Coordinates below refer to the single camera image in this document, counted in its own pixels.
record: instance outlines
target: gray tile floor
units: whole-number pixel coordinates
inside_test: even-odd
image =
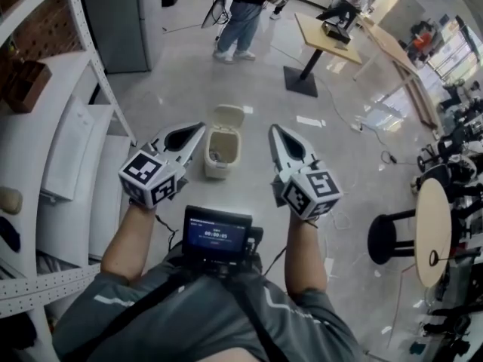
[[[149,74],[111,75],[109,80],[125,117],[140,142],[150,139],[159,129],[185,121],[211,123],[214,107],[221,103],[250,106],[241,129],[242,149],[239,167],[226,181],[206,180],[202,149],[192,162],[187,178],[190,184],[173,202],[165,202],[158,213],[171,226],[182,230],[187,204],[250,213],[254,224],[265,229],[260,245],[263,265],[267,267],[285,245],[288,226],[287,208],[277,209],[269,183],[274,177],[269,156],[267,133],[272,123],[294,129],[312,142],[326,164],[338,176],[346,193],[333,213],[319,221],[321,251],[334,261],[328,294],[337,313],[348,323],[361,345],[388,360],[420,360],[407,353],[418,339],[420,314],[426,310],[424,289],[415,269],[404,273],[397,318],[396,303],[401,270],[410,259],[392,259],[385,266],[372,263],[366,240],[372,219],[380,213],[410,209],[415,199],[409,181],[418,174],[414,165],[388,166],[380,160],[389,149],[400,161],[415,162],[417,150],[431,142],[404,91],[386,103],[376,105],[398,82],[391,64],[380,57],[357,82],[352,76],[358,66],[330,54],[323,54],[314,68],[319,97],[311,98],[285,90],[283,66],[305,65],[313,50],[304,45],[294,12],[316,15],[318,9],[291,1],[279,21],[269,19],[271,8],[263,11],[252,51],[255,62],[231,66],[212,59],[218,26],[200,24],[211,0],[179,0],[171,8],[160,8],[160,0],[148,0],[150,9],[169,33],[157,27],[152,36],[162,45],[162,57]],[[353,44],[366,61],[374,46],[354,30]],[[381,145],[371,130],[351,130],[347,122],[361,119],[377,129],[387,146]],[[297,116],[324,120],[323,127],[297,122]],[[413,221],[398,222],[398,236],[411,238]],[[169,232],[160,225],[149,251],[148,266],[157,264],[167,253]],[[269,279],[285,288],[283,257],[269,273]],[[391,330],[393,334],[389,344]]]

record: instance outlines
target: shoulder strap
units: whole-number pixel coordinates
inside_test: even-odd
[[[273,342],[272,337],[266,331],[258,314],[255,312],[255,309],[245,292],[246,286],[234,280],[225,281],[223,286],[233,295],[242,311],[247,315],[248,320],[257,332],[258,339],[260,340],[270,362],[288,362],[284,352]]]
[[[191,281],[190,278],[182,272],[170,276],[166,283],[151,291],[134,303],[131,307],[126,308],[121,314],[115,317],[99,336],[96,336],[90,341],[87,341],[84,345],[81,345],[74,351],[66,354],[63,360],[68,362],[82,362],[87,360],[97,346],[99,346],[107,338],[124,329],[137,316],[162,302],[164,299],[170,296],[171,293],[183,286],[188,281]]]

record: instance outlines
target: white sneaker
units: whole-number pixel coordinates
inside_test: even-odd
[[[255,60],[257,57],[250,51],[235,51],[234,57],[244,60]]]
[[[215,50],[213,52],[213,58],[215,58],[216,60],[219,60],[221,63],[233,64],[233,57],[230,54],[228,54],[228,51],[221,52],[221,51]]]

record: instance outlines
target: white trash bin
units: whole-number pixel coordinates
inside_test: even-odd
[[[238,132],[245,113],[241,107],[219,105],[208,131],[205,148],[206,177],[224,179],[240,162],[242,137]]]

